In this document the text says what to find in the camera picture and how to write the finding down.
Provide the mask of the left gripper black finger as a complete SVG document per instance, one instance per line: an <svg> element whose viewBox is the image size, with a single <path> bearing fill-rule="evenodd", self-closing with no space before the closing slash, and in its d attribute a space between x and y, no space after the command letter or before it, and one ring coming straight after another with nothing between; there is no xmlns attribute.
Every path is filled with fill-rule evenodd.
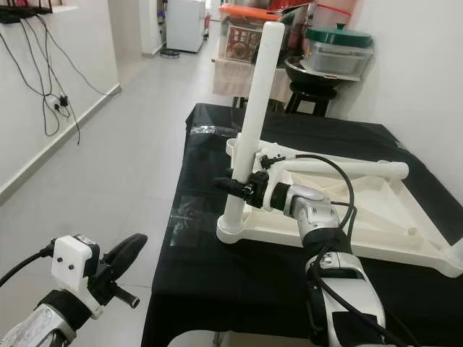
<svg viewBox="0 0 463 347"><path fill-rule="evenodd" d="M128 267L127 271L130 269L130 267L132 267L136 259L139 257L140 252L148 243L148 235L145 234L132 234L128 237L130 237L130 266Z"/></svg>
<svg viewBox="0 0 463 347"><path fill-rule="evenodd" d="M130 237L122 240L106 256L109 267L109 280L116 281L125 274L130 266Z"/></svg>

